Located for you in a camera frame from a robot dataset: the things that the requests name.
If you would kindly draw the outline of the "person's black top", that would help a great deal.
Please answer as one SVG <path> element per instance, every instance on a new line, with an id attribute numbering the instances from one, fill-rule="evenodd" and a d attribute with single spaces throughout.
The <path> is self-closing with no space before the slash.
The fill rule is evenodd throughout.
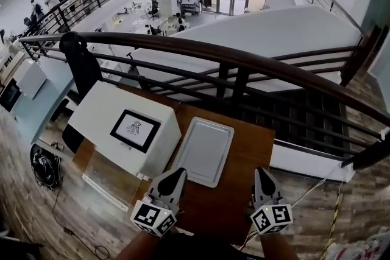
<path id="1" fill-rule="evenodd" d="M 159 241 L 153 260 L 264 260 L 264 258 L 243 253 L 215 237 L 173 233 Z"/>

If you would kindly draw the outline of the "light blue desk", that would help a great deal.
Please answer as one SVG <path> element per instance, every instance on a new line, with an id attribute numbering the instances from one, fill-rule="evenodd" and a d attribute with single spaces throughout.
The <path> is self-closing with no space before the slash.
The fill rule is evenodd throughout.
<path id="1" fill-rule="evenodd" d="M 47 76 L 45 83 L 33 99 L 22 93 L 12 108 L 21 138 L 29 145 L 39 140 L 46 123 L 74 85 L 67 63 L 47 57 L 36 62 Z"/>

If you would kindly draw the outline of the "plastic bag with red print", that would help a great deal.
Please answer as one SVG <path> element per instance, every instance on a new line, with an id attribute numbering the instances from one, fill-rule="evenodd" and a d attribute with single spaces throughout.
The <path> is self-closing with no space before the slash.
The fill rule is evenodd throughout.
<path id="1" fill-rule="evenodd" d="M 390 247 L 390 231 L 370 236 L 364 241 L 348 244 L 331 244 L 324 260 L 390 260 L 385 255 Z"/>

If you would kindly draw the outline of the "black office chair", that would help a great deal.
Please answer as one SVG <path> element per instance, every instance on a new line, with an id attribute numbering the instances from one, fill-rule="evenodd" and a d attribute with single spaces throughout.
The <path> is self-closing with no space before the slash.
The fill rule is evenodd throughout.
<path id="1" fill-rule="evenodd" d="M 73 121 L 79 114 L 81 102 L 92 87 L 103 80 L 102 71 L 96 57 L 87 49 L 87 42 L 77 32 L 63 34 L 59 49 L 65 55 L 78 92 L 75 98 L 77 109 L 69 116 L 69 121 L 62 132 L 62 140 L 72 153 L 77 153 L 85 137 L 74 128 Z"/>

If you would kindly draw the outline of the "white microwave oven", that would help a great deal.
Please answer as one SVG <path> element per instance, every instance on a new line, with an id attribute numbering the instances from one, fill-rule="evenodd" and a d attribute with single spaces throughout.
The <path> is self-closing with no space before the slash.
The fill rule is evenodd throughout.
<path id="1" fill-rule="evenodd" d="M 21 92 L 29 99 L 33 99 L 45 83 L 47 76 L 40 65 L 25 59 L 16 70 L 13 79 Z"/>

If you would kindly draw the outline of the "person's right forearm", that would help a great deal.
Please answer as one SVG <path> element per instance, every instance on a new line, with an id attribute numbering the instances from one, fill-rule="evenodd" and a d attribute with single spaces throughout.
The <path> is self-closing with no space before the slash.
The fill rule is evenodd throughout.
<path id="1" fill-rule="evenodd" d="M 265 260 L 299 260 L 280 233 L 261 235 L 260 242 Z"/>

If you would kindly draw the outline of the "silver baking tray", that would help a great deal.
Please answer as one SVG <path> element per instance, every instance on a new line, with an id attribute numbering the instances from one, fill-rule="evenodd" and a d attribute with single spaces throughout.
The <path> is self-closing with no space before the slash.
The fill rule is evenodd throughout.
<path id="1" fill-rule="evenodd" d="M 194 117 L 172 164 L 184 168 L 187 179 L 216 188 L 229 154 L 235 129 L 228 125 Z"/>

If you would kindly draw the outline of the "black framed picture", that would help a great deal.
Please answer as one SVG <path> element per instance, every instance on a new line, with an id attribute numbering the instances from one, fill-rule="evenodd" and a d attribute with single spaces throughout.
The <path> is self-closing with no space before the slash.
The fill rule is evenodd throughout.
<path id="1" fill-rule="evenodd" d="M 159 121 L 130 110 L 124 110 L 112 128 L 110 136 L 131 148 L 147 153 L 160 126 L 161 122 Z"/>

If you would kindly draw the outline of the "black metal shelf cart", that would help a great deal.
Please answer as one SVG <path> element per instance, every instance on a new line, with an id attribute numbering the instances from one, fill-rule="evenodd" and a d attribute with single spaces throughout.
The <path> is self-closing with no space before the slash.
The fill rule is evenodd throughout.
<path id="1" fill-rule="evenodd" d="M 199 7 L 195 2 L 192 4 L 181 2 L 180 10 L 182 16 L 193 16 L 199 14 Z"/>

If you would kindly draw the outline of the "person's left forearm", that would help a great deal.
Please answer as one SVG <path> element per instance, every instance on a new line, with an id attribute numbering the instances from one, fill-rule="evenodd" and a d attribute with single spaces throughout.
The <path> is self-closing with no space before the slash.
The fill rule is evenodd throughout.
<path id="1" fill-rule="evenodd" d="M 151 260 L 159 241 L 158 236 L 140 231 L 115 260 Z"/>

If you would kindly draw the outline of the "brown wooden table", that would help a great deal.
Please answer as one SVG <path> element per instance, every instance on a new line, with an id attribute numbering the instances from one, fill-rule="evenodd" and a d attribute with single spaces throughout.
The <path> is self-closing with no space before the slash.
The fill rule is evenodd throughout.
<path id="1" fill-rule="evenodd" d="M 217 236 L 231 244 L 242 244 L 250 229 L 246 206 L 251 199 L 254 170 L 269 167 L 274 131 L 150 91 L 129 86 L 119 88 L 173 108 L 182 133 L 186 133 L 196 116 L 235 129 L 217 187 L 208 188 L 192 181 L 186 183 L 180 200 L 183 214 L 179 217 L 178 226 L 194 234 Z"/>

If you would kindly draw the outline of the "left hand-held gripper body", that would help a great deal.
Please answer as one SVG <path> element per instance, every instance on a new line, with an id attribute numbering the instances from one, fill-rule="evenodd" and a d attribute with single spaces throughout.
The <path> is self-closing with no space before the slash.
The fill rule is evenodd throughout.
<path id="1" fill-rule="evenodd" d="M 176 215 L 168 205 L 151 194 L 146 194 L 142 200 L 136 201 L 130 220 L 140 230 L 154 236 L 169 233 L 177 222 Z"/>

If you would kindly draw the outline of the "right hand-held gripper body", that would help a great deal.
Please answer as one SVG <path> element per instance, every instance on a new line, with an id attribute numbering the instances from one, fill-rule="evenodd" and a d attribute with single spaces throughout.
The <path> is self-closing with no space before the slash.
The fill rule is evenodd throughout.
<path id="1" fill-rule="evenodd" d="M 250 219 L 259 235 L 275 234 L 293 223 L 292 207 L 289 203 L 261 205 Z"/>

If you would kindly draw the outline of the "white toaster oven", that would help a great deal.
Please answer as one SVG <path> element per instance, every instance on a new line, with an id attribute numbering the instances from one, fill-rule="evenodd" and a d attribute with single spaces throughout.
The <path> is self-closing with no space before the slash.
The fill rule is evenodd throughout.
<path id="1" fill-rule="evenodd" d="M 110 136 L 124 110 L 161 122 L 147 153 Z M 159 176 L 181 138 L 174 109 L 126 90 L 97 82 L 81 102 L 74 128 L 92 144 L 79 150 L 74 162 L 82 178 L 111 205 L 126 212 L 142 182 Z"/>

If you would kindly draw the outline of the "dark curved railing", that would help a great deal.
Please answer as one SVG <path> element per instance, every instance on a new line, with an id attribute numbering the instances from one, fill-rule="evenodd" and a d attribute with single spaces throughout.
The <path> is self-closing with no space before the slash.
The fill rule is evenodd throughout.
<path id="1" fill-rule="evenodd" d="M 362 46 L 262 57 L 230 47 L 173 37 L 84 32 L 88 43 L 148 49 L 217 64 L 195 72 L 134 56 L 113 61 L 172 74 L 172 79 L 137 77 L 147 90 L 164 97 L 186 95 L 228 113 L 250 113 L 275 130 L 275 143 L 291 150 L 339 161 L 362 170 L 390 156 L 390 114 L 360 101 L 345 84 L 323 78 L 332 63 L 348 72 Z"/>

